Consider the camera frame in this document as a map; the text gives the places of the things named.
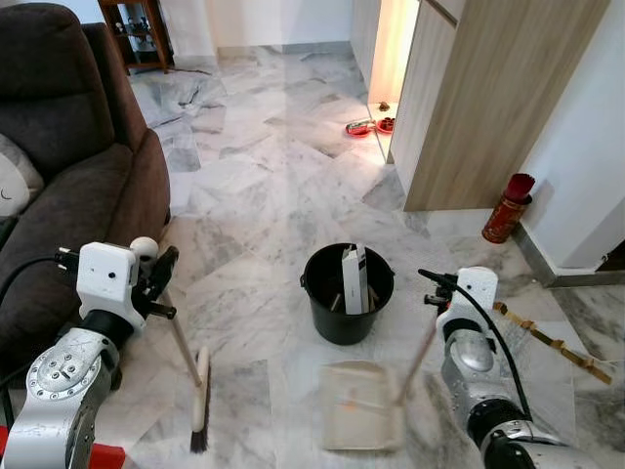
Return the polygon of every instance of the black cable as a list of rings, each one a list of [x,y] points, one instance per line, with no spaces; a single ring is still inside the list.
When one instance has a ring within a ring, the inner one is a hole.
[[[9,274],[9,276],[2,283],[2,287],[0,287],[0,307],[2,306],[4,297],[7,295],[7,291],[9,291],[11,284],[15,281],[15,279],[18,277],[19,274],[21,274],[21,272],[24,269],[34,264],[39,264],[40,262],[48,262],[48,261],[55,262],[55,258],[54,257],[38,257],[35,259],[30,259],[29,261],[26,261],[23,264],[20,264],[16,268],[14,268],[13,271]],[[0,394],[2,396],[2,407],[4,408],[5,419],[7,421],[7,428],[9,430],[11,430],[11,427],[13,426],[15,422],[15,416],[13,415],[13,406],[11,404],[11,396],[9,396],[9,391],[6,390],[5,388],[12,379],[14,379],[19,373],[23,371],[25,367],[26,365],[23,366],[22,368],[19,368],[11,372],[6,378],[0,381]]]
[[[11,396],[9,396],[9,390],[7,387],[9,383],[13,381],[15,378],[20,376],[20,374],[24,373],[27,369],[30,368],[31,363],[26,363],[20,366],[15,371],[12,371],[7,376],[0,380],[0,393],[2,393],[2,407],[4,408],[4,417],[7,423],[7,428],[11,430],[13,424],[15,423],[15,416],[13,415],[13,405],[11,403]]]
[[[525,391],[523,390],[523,386],[521,385],[521,378],[519,377],[519,371],[517,370],[517,365],[515,364],[515,359],[513,359],[512,354],[510,353],[510,349],[506,345],[504,338],[501,336],[499,329],[490,318],[490,316],[486,313],[484,308],[479,305],[479,303],[475,300],[473,296],[471,296],[462,286],[458,283],[455,283],[440,274],[435,274],[434,272],[426,271],[424,269],[419,269],[417,271],[421,276],[428,278],[436,283],[446,286],[449,289],[456,290],[462,296],[467,298],[469,302],[474,306],[476,310],[481,314],[484,318],[490,330],[492,330],[493,334],[495,334],[495,338],[499,345],[501,346],[501,350],[503,350],[504,355],[506,356],[506,360],[508,361],[508,366],[510,367],[510,372],[512,373],[512,377],[515,380],[515,386],[517,387],[517,394],[519,395],[519,401],[521,402],[521,408],[523,413],[525,414],[525,418],[530,422],[533,421],[531,416],[531,410],[529,409],[529,404],[527,403],[527,397],[525,396]]]

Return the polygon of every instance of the cabinet door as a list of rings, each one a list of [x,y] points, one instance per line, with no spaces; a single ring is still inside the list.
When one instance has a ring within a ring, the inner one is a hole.
[[[438,0],[438,2],[455,20],[460,20],[462,9],[465,8],[465,0]]]
[[[421,2],[391,140],[391,154],[406,193],[412,184],[454,37],[454,27],[427,2]]]
[[[382,0],[357,0],[352,13],[352,49],[367,90],[371,86],[381,5]]]
[[[419,162],[405,210],[497,203],[536,142],[607,3],[466,2],[434,112],[428,114],[425,142],[418,142]],[[419,135],[426,125],[416,127]]]

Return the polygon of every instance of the cardboard strip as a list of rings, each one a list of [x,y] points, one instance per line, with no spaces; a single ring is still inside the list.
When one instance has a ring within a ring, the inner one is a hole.
[[[594,358],[582,357],[578,355],[576,352],[569,350],[566,347],[566,344],[564,343],[563,340],[552,339],[547,334],[544,334],[543,332],[538,330],[538,328],[536,327],[536,323],[533,320],[524,320],[518,317],[513,312],[508,310],[508,307],[506,306],[505,303],[496,302],[493,305],[493,309],[501,313],[505,318],[508,318],[516,325],[522,327],[523,329],[528,330],[531,335],[536,337],[543,344],[547,345],[548,347],[551,347],[552,349],[558,350],[561,353],[561,355],[569,359],[578,367],[585,369],[590,374],[595,376],[597,379],[603,381],[603,383],[611,384],[612,377],[606,374],[605,372],[603,372],[600,368],[598,368],[595,365],[596,360]]]

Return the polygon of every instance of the red object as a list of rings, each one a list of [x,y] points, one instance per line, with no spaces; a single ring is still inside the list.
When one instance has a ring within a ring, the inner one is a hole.
[[[496,244],[505,242],[530,202],[531,195],[527,195],[523,203],[515,203],[506,195],[502,195],[481,235]]]
[[[383,120],[379,120],[375,124],[375,128],[377,129],[378,132],[382,132],[383,134],[392,134],[393,133],[393,126],[391,126],[391,128],[389,128],[388,124],[385,125]]]
[[[7,427],[0,426],[0,455],[4,454],[8,438],[9,432]],[[121,469],[125,460],[126,452],[124,448],[94,444],[91,451],[89,469]]]
[[[365,130],[356,130],[355,132],[350,132],[349,130],[347,131],[348,135],[350,137],[354,137],[356,139],[363,139],[364,137],[366,137],[367,135],[369,135],[371,133],[371,131],[369,129],[365,129]]]
[[[528,174],[517,173],[510,178],[508,187],[504,195],[514,203],[523,204],[529,195],[529,191],[534,186],[534,178]]]

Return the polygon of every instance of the white cushion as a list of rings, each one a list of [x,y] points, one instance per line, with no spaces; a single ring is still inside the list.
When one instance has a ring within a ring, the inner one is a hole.
[[[0,219],[20,214],[43,189],[43,179],[26,154],[0,134]]]

